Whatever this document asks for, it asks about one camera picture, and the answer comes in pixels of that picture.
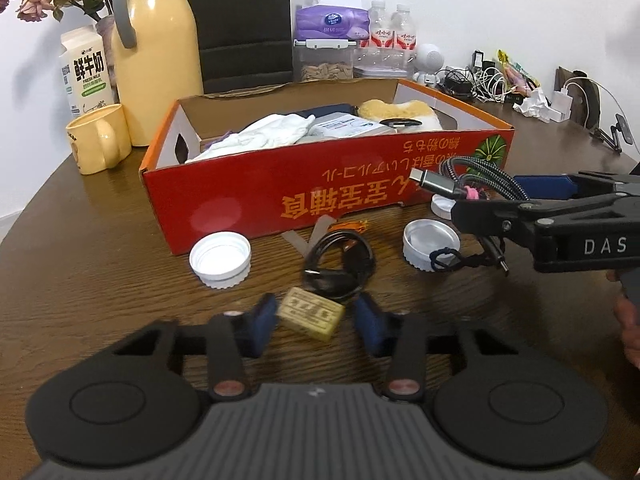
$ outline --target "snack package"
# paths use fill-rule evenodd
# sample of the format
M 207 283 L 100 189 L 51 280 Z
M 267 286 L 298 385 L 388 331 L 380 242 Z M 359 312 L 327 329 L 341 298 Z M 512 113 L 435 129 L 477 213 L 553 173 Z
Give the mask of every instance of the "snack package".
M 294 38 L 299 41 L 366 40 L 369 13 L 364 9 L 324 5 L 298 9 Z
M 290 330 L 328 342 L 344 315 L 340 303 L 293 287 L 278 307 L 280 323 Z
M 505 51 L 498 51 L 498 61 L 502 65 L 504 78 L 514 92 L 530 97 L 531 91 L 540 86 L 540 81 L 524 70 L 519 63 L 510 60 Z

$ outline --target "milk carton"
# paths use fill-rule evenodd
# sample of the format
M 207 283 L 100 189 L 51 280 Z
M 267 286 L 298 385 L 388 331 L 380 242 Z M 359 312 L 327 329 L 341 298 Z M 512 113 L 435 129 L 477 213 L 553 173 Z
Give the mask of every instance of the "milk carton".
M 60 36 L 62 77 L 71 114 L 79 117 L 113 104 L 102 38 L 93 25 Z

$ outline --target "plastic storage container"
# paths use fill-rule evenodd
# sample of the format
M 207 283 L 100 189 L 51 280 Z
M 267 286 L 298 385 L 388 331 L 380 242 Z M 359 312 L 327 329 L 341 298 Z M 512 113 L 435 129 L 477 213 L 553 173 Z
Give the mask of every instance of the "plastic storage container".
M 352 79 L 356 41 L 306 40 L 294 42 L 296 80 Z
M 407 79 L 409 72 L 403 68 L 386 66 L 354 66 L 354 77 L 372 77 L 375 79 Z

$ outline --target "white bottle cap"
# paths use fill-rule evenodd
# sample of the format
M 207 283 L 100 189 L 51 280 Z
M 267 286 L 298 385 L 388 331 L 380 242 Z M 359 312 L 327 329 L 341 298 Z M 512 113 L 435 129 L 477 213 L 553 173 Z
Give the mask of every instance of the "white bottle cap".
M 437 220 L 422 219 L 409 222 L 402 235 L 402 254 L 404 258 L 420 270 L 433 271 L 430 254 L 433 251 L 448 247 L 460 250 L 460 238 L 446 224 Z M 438 261 L 449 264 L 455 256 L 443 254 Z
M 455 200 L 441 195 L 433 195 L 431 199 L 431 210 L 436 216 L 451 220 L 451 209 L 456 204 Z
M 251 269 L 251 245 L 238 233 L 213 233 L 193 246 L 189 264 L 202 283 L 211 288 L 235 286 Z

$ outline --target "white power adapter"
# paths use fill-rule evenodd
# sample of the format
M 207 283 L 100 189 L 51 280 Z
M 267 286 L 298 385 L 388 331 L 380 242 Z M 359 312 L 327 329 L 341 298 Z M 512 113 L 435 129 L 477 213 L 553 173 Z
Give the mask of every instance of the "white power adapter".
M 556 112 L 560 112 L 560 115 L 552 114 L 550 118 L 557 123 L 566 121 L 571 116 L 571 105 L 574 102 L 574 98 L 568 94 L 566 88 L 562 88 L 561 91 L 555 91 L 551 98 L 551 108 Z

